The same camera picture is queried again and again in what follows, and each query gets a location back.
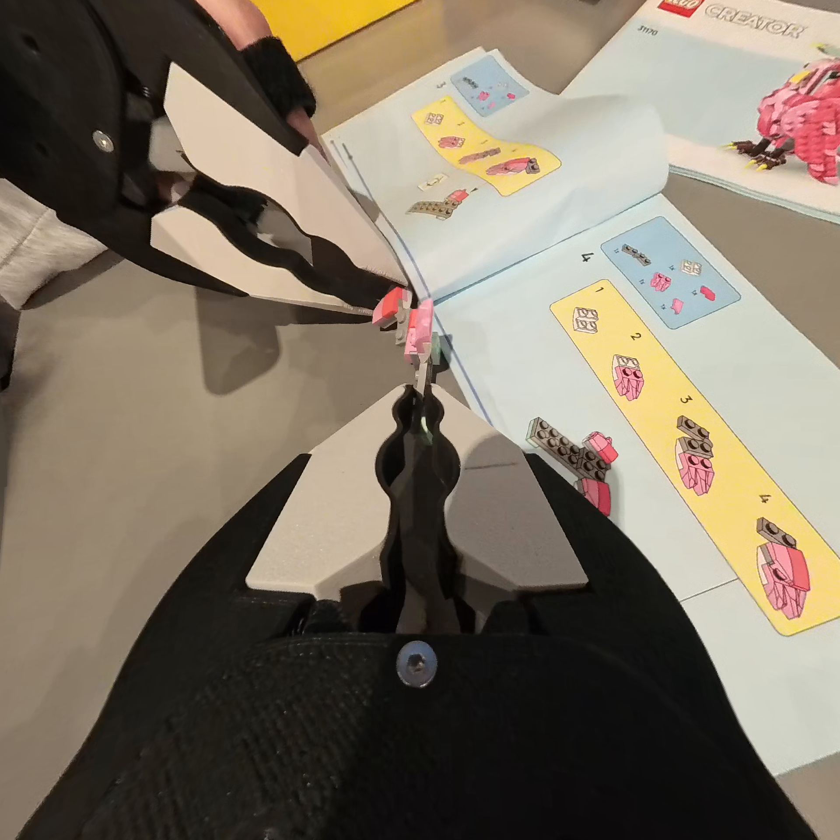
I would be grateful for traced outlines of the open light blue instruction booklet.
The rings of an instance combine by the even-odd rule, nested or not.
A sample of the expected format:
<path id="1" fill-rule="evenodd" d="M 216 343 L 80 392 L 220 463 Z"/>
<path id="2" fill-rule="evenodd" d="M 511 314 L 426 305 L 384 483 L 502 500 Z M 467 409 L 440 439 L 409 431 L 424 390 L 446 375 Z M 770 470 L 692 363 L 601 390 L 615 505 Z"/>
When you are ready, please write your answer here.
<path id="1" fill-rule="evenodd" d="M 656 113 L 475 49 L 323 142 L 469 404 L 652 561 L 769 769 L 838 753 L 838 369 L 662 196 Z"/>

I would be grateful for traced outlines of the long grey holed plate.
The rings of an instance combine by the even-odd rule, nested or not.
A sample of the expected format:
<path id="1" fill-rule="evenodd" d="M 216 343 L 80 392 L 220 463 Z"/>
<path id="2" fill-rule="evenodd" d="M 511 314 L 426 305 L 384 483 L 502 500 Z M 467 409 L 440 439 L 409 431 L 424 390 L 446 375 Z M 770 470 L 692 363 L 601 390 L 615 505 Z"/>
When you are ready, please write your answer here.
<path id="1" fill-rule="evenodd" d="M 416 399 L 413 409 L 413 431 L 425 446 L 431 446 L 434 442 L 433 433 L 429 430 L 426 420 L 426 397 L 433 372 L 434 365 L 431 362 L 431 350 L 426 350 L 418 357 L 418 367 L 414 382 Z"/>

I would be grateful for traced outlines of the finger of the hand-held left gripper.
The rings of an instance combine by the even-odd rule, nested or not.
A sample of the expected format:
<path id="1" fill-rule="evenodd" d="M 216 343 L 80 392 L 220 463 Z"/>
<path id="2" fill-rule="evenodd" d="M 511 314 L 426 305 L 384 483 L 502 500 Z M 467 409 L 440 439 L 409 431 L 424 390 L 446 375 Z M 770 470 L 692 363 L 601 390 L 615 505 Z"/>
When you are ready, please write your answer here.
<path id="1" fill-rule="evenodd" d="M 250 190 L 193 187 L 153 216 L 150 244 L 247 297 L 285 305 L 369 315 L 394 288 L 392 275 L 355 265 Z"/>
<path id="2" fill-rule="evenodd" d="M 287 149 L 176 63 L 169 69 L 164 112 L 197 175 L 272 200 L 307 233 L 339 246 L 355 265 L 407 285 L 380 229 L 312 146 L 299 153 Z"/>

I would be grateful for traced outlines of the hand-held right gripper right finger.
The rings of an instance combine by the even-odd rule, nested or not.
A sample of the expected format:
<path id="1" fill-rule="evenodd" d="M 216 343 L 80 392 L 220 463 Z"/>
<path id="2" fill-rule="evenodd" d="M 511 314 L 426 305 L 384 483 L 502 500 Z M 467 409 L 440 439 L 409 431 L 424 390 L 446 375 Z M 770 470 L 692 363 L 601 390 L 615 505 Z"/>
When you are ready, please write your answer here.
<path id="1" fill-rule="evenodd" d="M 423 418 L 420 526 L 428 604 L 488 614 L 502 601 L 571 592 L 588 578 L 519 445 L 437 385 Z"/>

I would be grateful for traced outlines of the yellow plastic bin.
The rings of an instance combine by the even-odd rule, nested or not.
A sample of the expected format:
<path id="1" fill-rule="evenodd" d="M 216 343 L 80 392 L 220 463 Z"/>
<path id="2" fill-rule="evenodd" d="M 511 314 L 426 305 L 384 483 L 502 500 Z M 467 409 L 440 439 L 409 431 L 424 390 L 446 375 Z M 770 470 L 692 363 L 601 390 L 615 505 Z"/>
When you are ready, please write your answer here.
<path id="1" fill-rule="evenodd" d="M 294 60 L 315 53 L 413 4 L 413 1 L 254 1 Z"/>

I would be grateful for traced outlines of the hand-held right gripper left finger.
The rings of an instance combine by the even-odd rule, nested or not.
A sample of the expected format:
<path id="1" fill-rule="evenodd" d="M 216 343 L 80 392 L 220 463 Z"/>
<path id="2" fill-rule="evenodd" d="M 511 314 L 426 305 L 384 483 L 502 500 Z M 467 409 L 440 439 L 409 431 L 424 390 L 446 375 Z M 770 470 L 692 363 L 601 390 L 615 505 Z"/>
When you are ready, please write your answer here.
<path id="1" fill-rule="evenodd" d="M 253 591 L 338 601 L 352 585 L 382 582 L 391 501 L 376 457 L 397 429 L 392 389 L 322 441 L 310 457 L 245 582 Z"/>

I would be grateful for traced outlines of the grey desk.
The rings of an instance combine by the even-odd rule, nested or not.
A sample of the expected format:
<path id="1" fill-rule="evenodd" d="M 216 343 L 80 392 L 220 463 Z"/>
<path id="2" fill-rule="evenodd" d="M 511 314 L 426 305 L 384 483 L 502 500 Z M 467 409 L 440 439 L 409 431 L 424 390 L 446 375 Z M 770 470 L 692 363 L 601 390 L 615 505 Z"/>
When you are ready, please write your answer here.
<path id="1" fill-rule="evenodd" d="M 323 134 L 499 48 L 560 92 L 641 2 L 417 2 L 304 60 Z M 838 364 L 838 226 L 672 175 L 667 198 Z M 2 394 L 1 834 L 73 760 L 162 596 L 299 453 L 406 381 L 370 324 L 220 296 L 108 254 L 20 314 Z"/>

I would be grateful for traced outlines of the grey clothing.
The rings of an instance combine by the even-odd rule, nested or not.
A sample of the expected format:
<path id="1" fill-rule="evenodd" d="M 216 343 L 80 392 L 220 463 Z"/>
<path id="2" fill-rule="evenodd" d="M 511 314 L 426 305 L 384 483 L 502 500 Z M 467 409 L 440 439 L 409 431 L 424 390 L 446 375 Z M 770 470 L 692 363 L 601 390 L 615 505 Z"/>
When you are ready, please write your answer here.
<path id="1" fill-rule="evenodd" d="M 1 180 L 1 298 L 20 312 L 49 281 L 77 270 L 107 250 L 58 219 L 6 179 Z"/>

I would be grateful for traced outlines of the person's left hand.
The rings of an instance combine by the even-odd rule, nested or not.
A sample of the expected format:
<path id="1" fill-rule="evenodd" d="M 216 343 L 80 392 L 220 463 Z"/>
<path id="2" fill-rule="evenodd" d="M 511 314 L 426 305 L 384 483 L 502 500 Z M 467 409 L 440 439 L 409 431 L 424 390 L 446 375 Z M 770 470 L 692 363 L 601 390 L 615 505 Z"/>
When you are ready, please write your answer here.
<path id="1" fill-rule="evenodd" d="M 268 21 L 250 1 L 200 1 L 225 32 L 279 115 L 323 158 L 327 155 L 312 123 L 317 100 L 297 63 Z"/>

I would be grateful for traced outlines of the closed booklet red bird cover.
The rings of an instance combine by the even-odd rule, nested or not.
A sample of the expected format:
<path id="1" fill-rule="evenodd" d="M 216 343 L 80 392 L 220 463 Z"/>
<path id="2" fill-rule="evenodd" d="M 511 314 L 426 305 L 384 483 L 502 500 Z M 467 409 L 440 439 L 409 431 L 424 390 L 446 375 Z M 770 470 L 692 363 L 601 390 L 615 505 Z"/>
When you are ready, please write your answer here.
<path id="1" fill-rule="evenodd" d="M 645 2 L 563 93 L 646 102 L 673 173 L 838 224 L 838 7 Z"/>

